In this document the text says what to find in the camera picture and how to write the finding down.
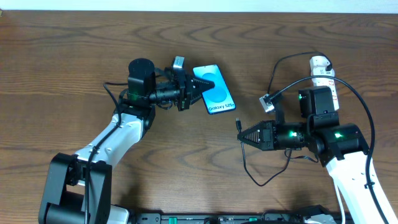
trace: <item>phone screen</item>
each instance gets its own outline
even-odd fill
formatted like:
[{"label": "phone screen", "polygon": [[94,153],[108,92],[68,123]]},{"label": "phone screen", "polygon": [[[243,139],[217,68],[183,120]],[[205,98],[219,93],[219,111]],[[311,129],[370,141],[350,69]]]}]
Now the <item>phone screen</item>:
[{"label": "phone screen", "polygon": [[235,102],[217,65],[207,65],[193,68],[196,77],[213,81],[215,87],[202,93],[207,112],[216,114],[235,110]]}]

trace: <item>white wall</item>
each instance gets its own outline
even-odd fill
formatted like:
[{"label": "white wall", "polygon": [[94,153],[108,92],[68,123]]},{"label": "white wall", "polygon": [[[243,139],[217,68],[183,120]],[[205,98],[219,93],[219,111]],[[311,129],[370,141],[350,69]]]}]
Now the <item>white wall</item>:
[{"label": "white wall", "polygon": [[398,13],[398,0],[0,0],[3,10]]}]

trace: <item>cable connector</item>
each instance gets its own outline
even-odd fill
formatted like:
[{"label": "cable connector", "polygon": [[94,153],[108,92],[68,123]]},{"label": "cable connector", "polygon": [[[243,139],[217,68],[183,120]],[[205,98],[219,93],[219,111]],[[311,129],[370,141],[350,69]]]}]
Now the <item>cable connector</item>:
[{"label": "cable connector", "polygon": [[270,94],[267,93],[264,96],[259,98],[260,103],[266,113],[271,113],[275,110],[275,107],[272,104],[272,102],[269,100],[269,97],[270,97]]},{"label": "cable connector", "polygon": [[242,132],[242,124],[241,124],[241,121],[239,120],[239,118],[236,118],[235,123],[236,123],[236,129],[239,131],[239,133],[241,133]]},{"label": "cable connector", "polygon": [[175,56],[173,62],[173,70],[182,70],[182,68],[184,67],[184,60],[184,57]]}]

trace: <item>robotic arm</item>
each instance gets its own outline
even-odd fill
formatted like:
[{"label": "robotic arm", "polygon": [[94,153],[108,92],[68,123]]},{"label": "robotic arm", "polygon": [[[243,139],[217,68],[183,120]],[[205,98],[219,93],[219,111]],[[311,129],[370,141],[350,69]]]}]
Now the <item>robotic arm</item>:
[{"label": "robotic arm", "polygon": [[372,161],[369,168],[372,186],[368,185],[365,164],[369,146],[357,125],[340,125],[331,89],[315,86],[298,91],[301,117],[307,119],[305,123],[285,122],[279,103],[281,93],[260,98],[266,112],[275,111],[275,120],[261,121],[242,131],[238,134],[238,140],[262,151],[301,150],[307,147],[319,157],[321,165],[326,167],[341,190],[355,223],[383,223],[369,187],[373,188],[376,201],[388,223],[398,223],[377,179]]},{"label": "robotic arm", "polygon": [[[131,223],[129,210],[111,205],[112,170],[127,150],[145,135],[155,118],[155,105],[173,104],[179,111],[189,109],[201,94],[214,87],[211,81],[193,77],[183,69],[183,57],[176,57],[170,68],[158,70],[168,82],[156,83],[154,64],[144,58],[129,64],[128,89],[119,97],[119,114],[91,143],[74,155],[58,153],[51,161],[39,212],[40,224],[74,224],[85,221],[86,197],[67,191],[67,185],[85,185],[89,189],[90,224]],[[90,178],[85,179],[93,147]]]}]

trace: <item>white robotic arm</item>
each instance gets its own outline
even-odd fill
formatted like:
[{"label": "white robotic arm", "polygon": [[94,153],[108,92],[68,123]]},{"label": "white robotic arm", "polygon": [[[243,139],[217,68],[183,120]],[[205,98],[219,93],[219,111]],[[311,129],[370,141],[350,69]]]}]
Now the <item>white robotic arm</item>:
[{"label": "white robotic arm", "polygon": [[[122,113],[121,117],[120,127],[102,143],[101,148],[98,149],[93,157],[93,162],[104,161],[114,169],[127,150],[142,138],[144,134],[143,120],[137,118],[137,116],[125,113]],[[104,131],[86,147],[75,153],[78,155],[77,159],[87,161],[93,150],[93,146],[97,145],[115,127],[118,121],[118,115],[113,115],[112,121]]]},{"label": "white robotic arm", "polygon": [[[369,189],[366,187],[365,163],[366,155],[363,152],[354,152],[344,155],[345,159],[332,159],[326,169],[337,184],[348,206],[355,223],[383,223],[374,204]],[[373,189],[388,223],[398,223],[397,217],[381,188],[371,162],[371,179]]]}]

